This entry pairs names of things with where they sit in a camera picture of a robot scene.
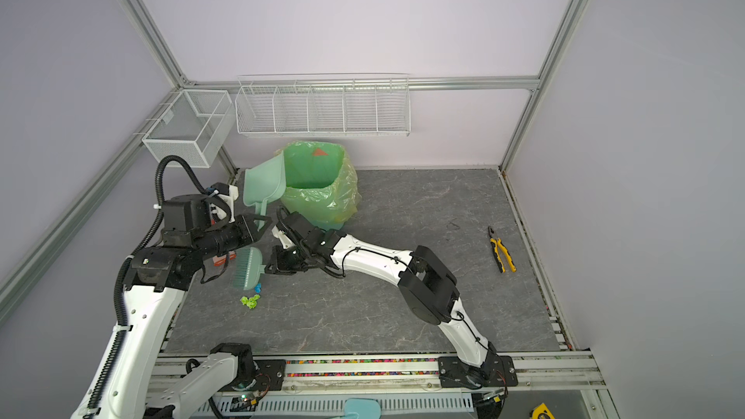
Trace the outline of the mint green hand brush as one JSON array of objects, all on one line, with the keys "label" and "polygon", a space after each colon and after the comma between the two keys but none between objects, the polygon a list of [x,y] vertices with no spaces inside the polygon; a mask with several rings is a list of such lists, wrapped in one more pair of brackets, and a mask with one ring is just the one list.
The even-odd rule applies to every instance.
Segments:
[{"label": "mint green hand brush", "polygon": [[247,246],[236,251],[234,287],[250,291],[258,285],[264,272],[264,259],[260,249]]}]

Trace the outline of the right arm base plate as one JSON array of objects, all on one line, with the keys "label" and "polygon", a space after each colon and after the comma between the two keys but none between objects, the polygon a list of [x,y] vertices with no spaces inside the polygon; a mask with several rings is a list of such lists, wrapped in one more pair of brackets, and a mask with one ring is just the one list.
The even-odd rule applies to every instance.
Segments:
[{"label": "right arm base plate", "polygon": [[470,366],[457,356],[440,356],[438,378],[444,388],[469,390],[504,386],[512,388],[519,383],[512,358],[500,355],[489,355],[480,367]]}]

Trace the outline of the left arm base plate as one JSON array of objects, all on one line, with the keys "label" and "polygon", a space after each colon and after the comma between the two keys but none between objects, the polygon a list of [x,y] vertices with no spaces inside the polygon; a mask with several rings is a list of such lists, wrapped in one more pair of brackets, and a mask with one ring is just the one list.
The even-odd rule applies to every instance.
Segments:
[{"label": "left arm base plate", "polygon": [[230,389],[236,392],[273,392],[282,389],[285,379],[286,361],[265,359],[254,362],[253,378],[237,380]]}]

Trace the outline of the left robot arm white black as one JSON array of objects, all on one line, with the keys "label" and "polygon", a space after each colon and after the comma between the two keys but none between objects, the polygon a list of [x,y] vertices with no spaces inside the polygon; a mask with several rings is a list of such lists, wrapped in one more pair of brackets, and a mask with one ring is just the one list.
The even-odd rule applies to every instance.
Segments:
[{"label": "left robot arm white black", "polygon": [[271,224],[266,215],[237,215],[217,188],[160,198],[151,230],[126,257],[114,284],[116,325],[75,418],[188,418],[224,388],[250,390],[261,372],[246,343],[219,343],[173,387],[149,399],[149,382],[178,308],[207,261],[246,248]]}]

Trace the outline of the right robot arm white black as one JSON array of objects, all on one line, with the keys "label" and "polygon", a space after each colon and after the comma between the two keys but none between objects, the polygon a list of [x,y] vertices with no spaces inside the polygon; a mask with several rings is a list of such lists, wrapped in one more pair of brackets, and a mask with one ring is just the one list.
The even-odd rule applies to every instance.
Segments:
[{"label": "right robot arm white black", "polygon": [[357,272],[388,282],[399,289],[417,318],[440,328],[462,366],[483,377],[494,370],[498,362],[496,348],[473,325],[455,275],[430,248],[395,250],[375,246],[341,230],[319,228],[285,207],[277,212],[272,233],[281,244],[273,250],[269,274],[320,270],[335,279],[344,279]]}]

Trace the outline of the mint green dustpan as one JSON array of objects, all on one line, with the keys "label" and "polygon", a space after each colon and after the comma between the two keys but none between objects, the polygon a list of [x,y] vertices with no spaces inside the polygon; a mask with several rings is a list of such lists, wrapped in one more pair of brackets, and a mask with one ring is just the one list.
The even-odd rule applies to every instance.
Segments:
[{"label": "mint green dustpan", "polygon": [[244,171],[244,204],[257,215],[265,215],[268,206],[281,199],[286,189],[285,163],[282,154]]}]

